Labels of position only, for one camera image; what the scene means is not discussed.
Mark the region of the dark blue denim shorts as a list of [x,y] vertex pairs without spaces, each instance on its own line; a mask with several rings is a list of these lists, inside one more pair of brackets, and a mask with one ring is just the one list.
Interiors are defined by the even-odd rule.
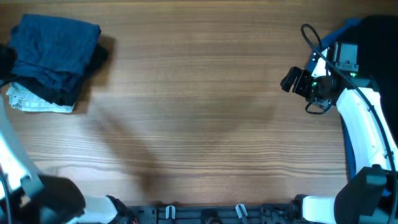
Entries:
[[100,34],[89,22],[25,14],[9,42],[17,54],[12,73],[68,91],[85,74]]

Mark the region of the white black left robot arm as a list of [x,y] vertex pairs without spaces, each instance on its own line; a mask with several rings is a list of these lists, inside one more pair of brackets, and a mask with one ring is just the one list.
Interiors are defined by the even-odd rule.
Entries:
[[1,223],[138,223],[107,195],[83,195],[68,178],[42,173],[25,153],[1,107]]

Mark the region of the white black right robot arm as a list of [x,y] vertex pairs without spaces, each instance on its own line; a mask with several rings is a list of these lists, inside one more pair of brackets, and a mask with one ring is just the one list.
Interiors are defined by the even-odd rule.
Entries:
[[397,146],[375,80],[359,71],[359,47],[335,42],[315,52],[313,70],[292,67],[280,85],[343,122],[349,182],[333,197],[304,196],[300,216],[316,223],[397,223]]

